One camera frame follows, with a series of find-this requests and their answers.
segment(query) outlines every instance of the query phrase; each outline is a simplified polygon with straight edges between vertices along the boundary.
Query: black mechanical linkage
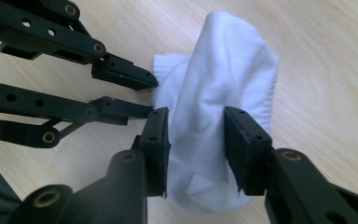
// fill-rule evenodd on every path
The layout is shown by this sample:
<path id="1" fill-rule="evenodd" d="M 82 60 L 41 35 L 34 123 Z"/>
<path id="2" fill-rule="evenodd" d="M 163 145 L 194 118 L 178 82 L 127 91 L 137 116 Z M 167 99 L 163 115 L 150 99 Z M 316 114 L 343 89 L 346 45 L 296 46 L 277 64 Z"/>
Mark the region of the black mechanical linkage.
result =
<path id="1" fill-rule="evenodd" d="M 27 147 L 50 148 L 60 142 L 60 132 L 49 126 L 0 120 L 0 140 Z"/>
<path id="2" fill-rule="evenodd" d="M 271 223 L 358 223 L 358 195 L 323 177 L 304 154 L 274 150 L 245 111 L 225 109 L 227 161 L 246 195 L 263 195 Z"/>
<path id="3" fill-rule="evenodd" d="M 45 53 L 90 63 L 94 78 L 135 90 L 157 87 L 150 72 L 106 52 L 79 15 L 79 8 L 66 0 L 0 0 L 0 52 L 29 60 Z"/>
<path id="4" fill-rule="evenodd" d="M 147 196 L 166 196 L 168 156 L 171 144 L 168 140 L 168 108 L 160 108 L 149 114 L 140 137 L 135 138 L 132 149 L 142 151 L 146 157 Z"/>
<path id="5" fill-rule="evenodd" d="M 51 148 L 85 123 L 98 121 L 127 125 L 129 119 L 147 118 L 152 110 L 151 106 L 137 105 L 106 96 L 90 103 L 82 103 L 0 84 L 1 113 L 50 119 L 43 125 L 0 120 L 0 140 L 27 147 Z M 53 128 L 62 121 L 71 124 L 61 131 Z"/>
<path id="6" fill-rule="evenodd" d="M 147 197 L 166 192 L 171 147 L 167 128 L 168 109 L 154 110 L 142 135 L 135 138 L 136 148 L 118 152 L 104 178 L 76 193 L 63 185 L 38 189 L 8 224 L 147 223 Z"/>

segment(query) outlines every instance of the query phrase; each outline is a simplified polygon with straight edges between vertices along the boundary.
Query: wood grain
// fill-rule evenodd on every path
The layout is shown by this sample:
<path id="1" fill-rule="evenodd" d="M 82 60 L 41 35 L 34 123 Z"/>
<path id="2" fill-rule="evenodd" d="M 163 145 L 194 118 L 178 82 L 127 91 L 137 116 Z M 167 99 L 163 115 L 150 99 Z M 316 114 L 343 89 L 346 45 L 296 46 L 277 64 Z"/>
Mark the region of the wood grain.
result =
<path id="1" fill-rule="evenodd" d="M 281 61 L 271 135 L 275 147 L 306 153 L 327 179 L 358 193 L 358 1 L 74 1 L 80 19 L 108 51 L 151 69 L 154 54 L 190 54 L 206 15 L 225 10 L 252 23 Z M 136 92 L 90 77 L 90 66 L 49 56 L 0 54 L 0 83 L 87 102 L 107 95 L 148 104 Z M 1 115 L 0 119 L 41 123 Z M 87 124 L 53 149 L 0 142 L 0 172 L 23 199 L 47 184 L 81 189 L 104 175 L 110 157 L 131 146 L 143 121 Z M 149 223 L 269 223 L 263 198 L 236 211 L 193 215 L 170 199 L 149 200 Z"/>

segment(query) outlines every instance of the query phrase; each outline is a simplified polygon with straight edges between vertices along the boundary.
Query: white fabric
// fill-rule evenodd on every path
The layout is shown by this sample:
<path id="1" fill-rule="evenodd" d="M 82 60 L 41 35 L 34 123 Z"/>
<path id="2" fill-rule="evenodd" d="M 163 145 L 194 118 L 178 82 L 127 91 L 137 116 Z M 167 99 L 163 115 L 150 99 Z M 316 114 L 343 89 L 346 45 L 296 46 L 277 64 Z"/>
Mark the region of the white fabric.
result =
<path id="1" fill-rule="evenodd" d="M 191 57 L 155 56 L 152 104 L 170 109 L 168 197 L 197 213 L 250 202 L 227 165 L 223 109 L 244 109 L 268 131 L 278 65 L 257 30 L 226 12 L 208 15 Z"/>

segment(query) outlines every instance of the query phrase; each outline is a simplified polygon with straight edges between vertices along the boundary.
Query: wooden table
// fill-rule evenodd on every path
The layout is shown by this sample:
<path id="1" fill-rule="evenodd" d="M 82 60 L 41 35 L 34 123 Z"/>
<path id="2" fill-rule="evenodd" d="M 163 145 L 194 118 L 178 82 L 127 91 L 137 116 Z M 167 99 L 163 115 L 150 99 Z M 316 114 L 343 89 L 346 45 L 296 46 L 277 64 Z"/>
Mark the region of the wooden table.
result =
<path id="1" fill-rule="evenodd" d="M 191 54 L 206 15 L 226 10 L 258 28 L 281 60 L 273 100 L 274 146 L 306 153 L 326 178 L 358 193 L 358 1 L 75 0 L 80 19 L 108 51 L 152 68 L 154 54 Z M 0 83 L 87 102 L 107 95 L 147 105 L 136 92 L 92 79 L 91 67 L 49 56 L 26 61 L 0 53 Z M 34 124 L 40 119 L 1 115 Z M 81 189 L 110 158 L 131 147 L 145 122 L 90 123 L 52 149 L 0 142 L 0 172 L 23 199 L 48 184 Z M 269 223 L 263 198 L 236 211 L 197 216 L 169 198 L 149 199 L 149 223 Z"/>

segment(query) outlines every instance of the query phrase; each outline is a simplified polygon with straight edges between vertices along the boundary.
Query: screw hole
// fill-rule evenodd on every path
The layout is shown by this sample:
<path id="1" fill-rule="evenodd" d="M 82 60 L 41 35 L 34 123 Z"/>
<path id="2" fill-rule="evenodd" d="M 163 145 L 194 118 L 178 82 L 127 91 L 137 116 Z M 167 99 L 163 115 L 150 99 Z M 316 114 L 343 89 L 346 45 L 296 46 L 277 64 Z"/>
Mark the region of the screw hole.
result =
<path id="1" fill-rule="evenodd" d="M 48 132 L 48 133 L 43 134 L 43 142 L 44 143 L 52 143 L 52 142 L 54 142 L 54 140 L 55 140 L 54 133 Z"/>
<path id="2" fill-rule="evenodd" d="M 75 16 L 75 14 L 76 14 L 76 9 L 71 5 L 66 5 L 65 11 L 66 11 L 66 13 L 68 13 L 71 16 Z"/>
<path id="3" fill-rule="evenodd" d="M 291 151 L 284 151 L 282 153 L 282 156 L 289 161 L 300 161 L 301 160 L 300 155 L 298 155 L 295 152 L 291 152 Z"/>
<path id="4" fill-rule="evenodd" d="M 136 155 L 133 153 L 126 153 L 122 155 L 120 158 L 122 161 L 133 161 L 136 159 Z"/>
<path id="5" fill-rule="evenodd" d="M 102 53 L 103 52 L 103 47 L 100 44 L 96 44 L 96 45 L 94 45 L 94 50 L 97 53 Z"/>
<path id="6" fill-rule="evenodd" d="M 17 95 L 14 94 L 14 93 L 9 93 L 9 94 L 7 95 L 7 100 L 8 100 L 9 102 L 15 102 L 15 101 L 17 100 Z"/>
<path id="7" fill-rule="evenodd" d="M 56 189 L 41 193 L 34 199 L 34 207 L 43 208 L 56 203 L 61 197 L 61 194 Z"/>
<path id="8" fill-rule="evenodd" d="M 335 224 L 346 224 L 347 220 L 337 213 L 327 213 L 327 219 L 329 219 L 332 223 Z"/>
<path id="9" fill-rule="evenodd" d="M 92 116 L 94 116 L 94 111 L 92 109 L 87 109 L 86 110 L 86 116 L 91 118 Z"/>
<path id="10" fill-rule="evenodd" d="M 22 25 L 25 27 L 31 27 L 31 21 L 29 19 L 22 19 Z"/>
<path id="11" fill-rule="evenodd" d="M 37 107 L 42 107 L 45 104 L 43 100 L 36 100 L 34 103 L 36 104 Z"/>
<path id="12" fill-rule="evenodd" d="M 54 29 L 48 29 L 48 34 L 51 36 L 55 36 L 57 32 Z"/>

